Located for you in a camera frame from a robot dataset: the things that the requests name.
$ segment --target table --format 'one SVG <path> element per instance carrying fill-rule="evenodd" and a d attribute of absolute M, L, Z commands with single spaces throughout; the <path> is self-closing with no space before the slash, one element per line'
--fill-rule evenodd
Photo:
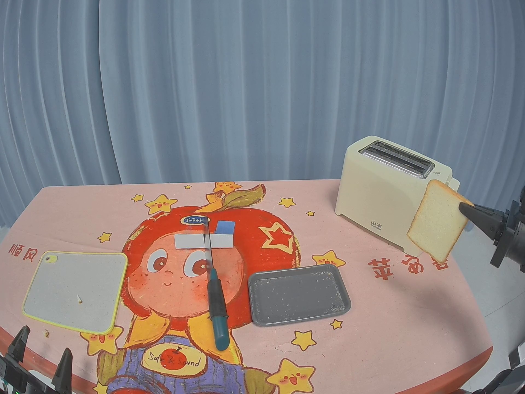
<path fill-rule="evenodd" d="M 492 351 L 463 274 L 451 257 L 441 266 L 426 254 L 410 258 L 335 215 L 338 186 L 316 180 L 44 188 L 0 245 L 0 351 L 29 325 L 24 366 L 52 377 L 69 347 L 79 394 L 453 392 Z M 212 231 L 217 220 L 236 222 L 235 247 L 215 254 L 233 327 L 225 352 L 215 350 L 202 311 L 201 259 L 173 246 L 173 233 L 204 214 Z M 167 259 L 159 257 L 162 249 Z M 22 314 L 48 250 L 128 255 L 112 333 L 90 339 Z M 158 270 L 148 269 L 154 255 Z M 251 323 L 251 273 L 322 263 L 339 267 L 349 312 L 286 326 Z M 185 359 L 177 356 L 182 348 Z"/>

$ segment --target toaster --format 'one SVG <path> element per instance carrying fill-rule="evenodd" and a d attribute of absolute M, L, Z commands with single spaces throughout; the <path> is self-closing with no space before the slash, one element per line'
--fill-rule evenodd
<path fill-rule="evenodd" d="M 336 214 L 418 257 L 423 251 L 406 233 L 430 180 L 459 188 L 447 165 L 380 137 L 365 137 L 346 150 Z"/>

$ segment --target knife handle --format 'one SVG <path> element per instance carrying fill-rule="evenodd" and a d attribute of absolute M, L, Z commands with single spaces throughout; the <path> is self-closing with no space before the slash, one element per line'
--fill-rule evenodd
<path fill-rule="evenodd" d="M 228 317 L 213 317 L 213 335 L 217 350 L 226 350 L 229 346 Z"/>
<path fill-rule="evenodd" d="M 208 281 L 209 317 L 212 319 L 213 335 L 217 350 L 226 350 L 229 346 L 228 312 L 224 300 L 223 287 L 217 278 L 217 272 L 212 269 Z"/>

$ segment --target white bread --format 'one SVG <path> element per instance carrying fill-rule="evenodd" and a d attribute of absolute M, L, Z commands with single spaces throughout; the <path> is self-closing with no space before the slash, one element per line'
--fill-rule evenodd
<path fill-rule="evenodd" d="M 406 235 L 439 264 L 447 259 L 468 219 L 459 203 L 472 203 L 438 180 L 430 180 Z"/>

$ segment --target blue curtain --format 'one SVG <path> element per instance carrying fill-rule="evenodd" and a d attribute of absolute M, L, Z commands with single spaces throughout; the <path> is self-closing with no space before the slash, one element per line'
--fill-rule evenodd
<path fill-rule="evenodd" d="M 44 186 L 338 178 L 379 135 L 525 184 L 525 0 L 0 0 L 0 225 Z"/>

